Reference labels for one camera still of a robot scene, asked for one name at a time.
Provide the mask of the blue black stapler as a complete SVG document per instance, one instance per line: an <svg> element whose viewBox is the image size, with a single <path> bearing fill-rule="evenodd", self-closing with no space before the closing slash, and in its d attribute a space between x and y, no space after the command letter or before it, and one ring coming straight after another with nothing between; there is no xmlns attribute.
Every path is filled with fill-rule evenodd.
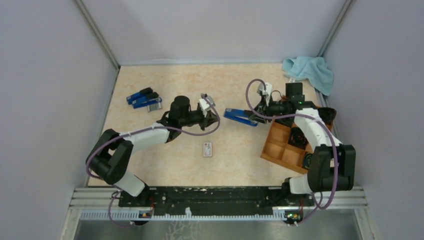
<svg viewBox="0 0 424 240"><path fill-rule="evenodd" d="M142 89L142 90L140 90L140 91L138 91L138 92L136 92L136 93L128 96L126 98L126 101L127 101L127 103L129 105L132 105L132 102L133 101L135 101L137 99L140 99L140 98L142 98L142 97L144 97L144 96L146 96L146 95L148 95L148 94L150 94L152 92L153 92L153 89L151 87L144 88L144 89Z"/></svg>
<svg viewBox="0 0 424 240"><path fill-rule="evenodd" d="M139 109L139 108L155 105L161 102L162 102L162 98L159 97L159 94L157 92L152 92L133 100L131 105L134 109Z"/></svg>

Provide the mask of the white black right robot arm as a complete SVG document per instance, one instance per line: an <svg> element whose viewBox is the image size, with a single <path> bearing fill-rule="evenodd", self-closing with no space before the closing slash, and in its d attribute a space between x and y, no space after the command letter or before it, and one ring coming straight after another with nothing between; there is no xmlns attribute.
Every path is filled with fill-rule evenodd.
<svg viewBox="0 0 424 240"><path fill-rule="evenodd" d="M288 179L288 188L281 199L287 206L295 206L303 194L331 191L349 191L354 186L356 150L343 144L325 125L318 107L306 101L303 85L291 82L285 85L285 100L273 100L273 87L257 79L257 93L261 100L256 107L248 105L254 115L264 120L291 118L301 130L313 150L308 172Z"/></svg>

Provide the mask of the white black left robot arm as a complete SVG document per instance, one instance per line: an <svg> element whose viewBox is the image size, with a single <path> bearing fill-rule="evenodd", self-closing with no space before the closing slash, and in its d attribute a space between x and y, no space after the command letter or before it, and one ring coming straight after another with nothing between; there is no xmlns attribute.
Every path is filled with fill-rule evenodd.
<svg viewBox="0 0 424 240"><path fill-rule="evenodd" d="M218 130L221 120L213 98L201 94L197 108L188 97L174 98L161 119L143 129L118 132L105 130L86 159L86 173L130 195L138 207L149 203L148 185L128 169L131 155L154 145L170 143L181 134L200 137Z"/></svg>

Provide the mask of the red white staple box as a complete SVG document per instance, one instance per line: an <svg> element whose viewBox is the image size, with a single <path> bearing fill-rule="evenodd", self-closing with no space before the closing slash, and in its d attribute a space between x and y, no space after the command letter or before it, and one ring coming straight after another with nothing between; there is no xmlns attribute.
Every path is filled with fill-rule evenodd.
<svg viewBox="0 0 424 240"><path fill-rule="evenodd" d="M211 158L213 156L213 144L212 142L203 143L203 157Z"/></svg>

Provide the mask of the brown wooden compartment tray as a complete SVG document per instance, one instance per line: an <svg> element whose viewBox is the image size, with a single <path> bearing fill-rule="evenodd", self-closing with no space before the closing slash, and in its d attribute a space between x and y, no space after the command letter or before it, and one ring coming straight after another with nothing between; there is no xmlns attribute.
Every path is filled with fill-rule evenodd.
<svg viewBox="0 0 424 240"><path fill-rule="evenodd" d="M313 154L311 144L293 118L275 119L260 157L294 172L305 174Z"/></svg>

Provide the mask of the silver staple strip box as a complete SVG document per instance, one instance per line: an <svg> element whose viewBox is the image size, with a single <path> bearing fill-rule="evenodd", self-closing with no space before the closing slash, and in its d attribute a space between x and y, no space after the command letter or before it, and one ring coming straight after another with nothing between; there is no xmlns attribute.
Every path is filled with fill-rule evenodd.
<svg viewBox="0 0 424 240"><path fill-rule="evenodd" d="M158 103L154 103L154 104L151 104L151 105L148 105L147 106L147 111L150 113L150 112L153 112L153 111L158 111L158 110L161 110L162 109L162 103L161 102L158 102Z"/></svg>

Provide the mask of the black tape roll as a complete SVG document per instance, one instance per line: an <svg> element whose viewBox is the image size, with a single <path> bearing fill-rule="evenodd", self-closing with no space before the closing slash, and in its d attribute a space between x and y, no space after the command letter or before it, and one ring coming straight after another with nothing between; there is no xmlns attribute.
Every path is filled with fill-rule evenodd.
<svg viewBox="0 0 424 240"><path fill-rule="evenodd" d="M319 107L318 114L326 125L332 125L336 118L337 111L331 107Z"/></svg>

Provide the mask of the light blue cloth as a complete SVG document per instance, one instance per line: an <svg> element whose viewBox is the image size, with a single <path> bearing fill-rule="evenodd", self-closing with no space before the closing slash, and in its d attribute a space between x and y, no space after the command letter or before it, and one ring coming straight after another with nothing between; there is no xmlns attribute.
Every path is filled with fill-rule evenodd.
<svg viewBox="0 0 424 240"><path fill-rule="evenodd" d="M334 73L323 57L298 56L282 61L285 76L295 81L308 80L324 96L330 96L333 90Z"/></svg>

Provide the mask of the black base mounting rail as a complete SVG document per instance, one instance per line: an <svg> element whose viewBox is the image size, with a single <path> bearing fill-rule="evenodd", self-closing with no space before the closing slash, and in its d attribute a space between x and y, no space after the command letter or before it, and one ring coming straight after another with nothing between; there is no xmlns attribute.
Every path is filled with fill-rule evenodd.
<svg viewBox="0 0 424 240"><path fill-rule="evenodd" d="M244 217L271 215L274 207L312 207L306 194L289 194L280 186L151 186L134 197L123 192L119 207L152 207L154 216Z"/></svg>

